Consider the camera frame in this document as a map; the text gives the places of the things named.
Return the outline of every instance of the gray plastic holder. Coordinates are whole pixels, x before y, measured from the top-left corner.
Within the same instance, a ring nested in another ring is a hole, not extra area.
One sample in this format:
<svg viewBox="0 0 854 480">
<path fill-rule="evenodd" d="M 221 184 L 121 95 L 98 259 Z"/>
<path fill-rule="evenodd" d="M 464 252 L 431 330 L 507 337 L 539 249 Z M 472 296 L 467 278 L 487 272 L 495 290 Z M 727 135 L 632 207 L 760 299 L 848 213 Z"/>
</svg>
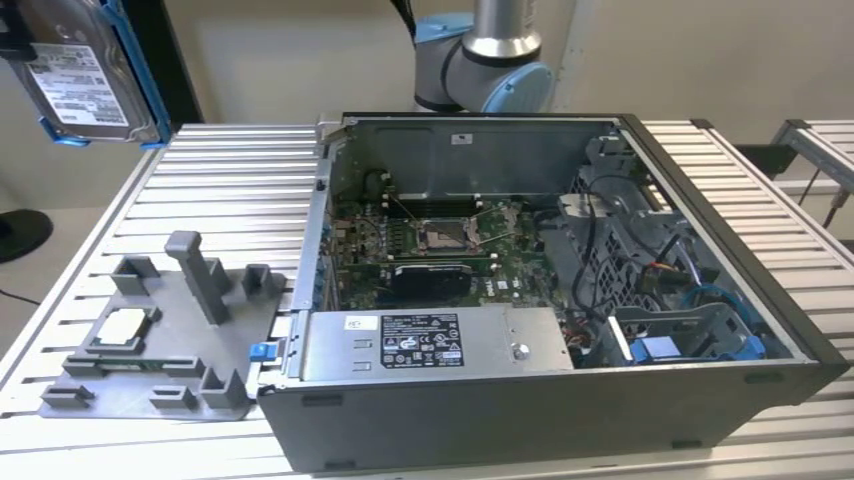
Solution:
<svg viewBox="0 0 854 480">
<path fill-rule="evenodd" d="M 269 335 L 284 277 L 266 265 L 225 270 L 201 257 L 200 242 L 196 232 L 169 237 L 165 250 L 181 272 L 158 272 L 146 257 L 122 259 L 110 275 L 117 293 L 42 394 L 42 417 L 236 420 L 246 414 L 249 347 Z M 106 334 L 101 342 L 104 322 L 121 309 L 144 311 L 144 321 L 136 330 L 140 317 L 126 324 L 136 333 L 124 344 Z"/>
</svg>

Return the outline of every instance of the black foot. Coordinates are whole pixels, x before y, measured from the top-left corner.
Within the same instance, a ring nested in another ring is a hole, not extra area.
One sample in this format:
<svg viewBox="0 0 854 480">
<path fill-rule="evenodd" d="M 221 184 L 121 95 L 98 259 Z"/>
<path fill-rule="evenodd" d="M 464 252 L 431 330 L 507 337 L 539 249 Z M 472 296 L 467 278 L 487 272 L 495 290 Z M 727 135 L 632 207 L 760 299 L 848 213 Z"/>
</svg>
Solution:
<svg viewBox="0 0 854 480">
<path fill-rule="evenodd" d="M 36 210 L 13 210 L 0 214 L 0 263 L 22 257 L 50 237 L 53 223 Z"/>
</svg>

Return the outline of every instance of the motherboard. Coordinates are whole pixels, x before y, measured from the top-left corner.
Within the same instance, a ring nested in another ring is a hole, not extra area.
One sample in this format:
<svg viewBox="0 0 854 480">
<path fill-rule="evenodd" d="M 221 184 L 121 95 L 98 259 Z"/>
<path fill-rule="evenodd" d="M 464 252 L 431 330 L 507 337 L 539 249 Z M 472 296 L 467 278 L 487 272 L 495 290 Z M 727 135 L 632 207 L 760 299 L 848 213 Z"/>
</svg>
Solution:
<svg viewBox="0 0 854 480">
<path fill-rule="evenodd" d="M 341 310 L 472 307 L 565 308 L 520 198 L 346 202 L 333 214 Z"/>
</svg>

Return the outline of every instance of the power supply label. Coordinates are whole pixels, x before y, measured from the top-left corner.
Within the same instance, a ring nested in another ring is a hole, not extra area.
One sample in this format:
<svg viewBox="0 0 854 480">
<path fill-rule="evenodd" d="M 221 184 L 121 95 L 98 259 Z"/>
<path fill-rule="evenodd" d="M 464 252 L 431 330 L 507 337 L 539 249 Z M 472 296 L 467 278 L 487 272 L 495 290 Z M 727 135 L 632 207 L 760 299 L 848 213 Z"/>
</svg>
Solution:
<svg viewBox="0 0 854 480">
<path fill-rule="evenodd" d="M 461 367 L 463 337 L 455 313 L 383 315 L 380 363 L 385 368 Z"/>
<path fill-rule="evenodd" d="M 126 127 L 128 121 L 92 48 L 32 44 L 38 58 L 28 63 L 44 97 L 62 123 Z"/>
</svg>

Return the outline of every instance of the metal rail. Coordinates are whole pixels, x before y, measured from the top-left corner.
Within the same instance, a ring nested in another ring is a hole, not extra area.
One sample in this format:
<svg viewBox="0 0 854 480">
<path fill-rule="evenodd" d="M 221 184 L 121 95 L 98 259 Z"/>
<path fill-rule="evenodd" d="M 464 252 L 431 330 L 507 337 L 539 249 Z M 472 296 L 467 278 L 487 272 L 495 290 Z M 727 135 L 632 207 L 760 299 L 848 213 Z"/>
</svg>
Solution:
<svg viewBox="0 0 854 480">
<path fill-rule="evenodd" d="M 772 143 L 791 146 L 847 192 L 854 192 L 854 120 L 788 120 Z"/>
<path fill-rule="evenodd" d="M 792 298 L 854 358 L 854 259 L 713 130 L 647 122 Z M 198 229 L 225 264 L 269 263 L 293 278 L 312 187 L 313 127 L 190 126 L 148 156 L 0 363 L 0 472 L 30 478 L 288 477 L 260 410 L 241 422 L 57 420 L 33 414 L 61 361 L 113 287 L 118 257 L 154 253 L 174 228 Z M 272 335 L 286 331 L 280 316 Z M 416 479 L 847 478 L 854 474 L 854 373 L 808 402 L 761 412 L 709 450 L 395 473 Z"/>
</svg>

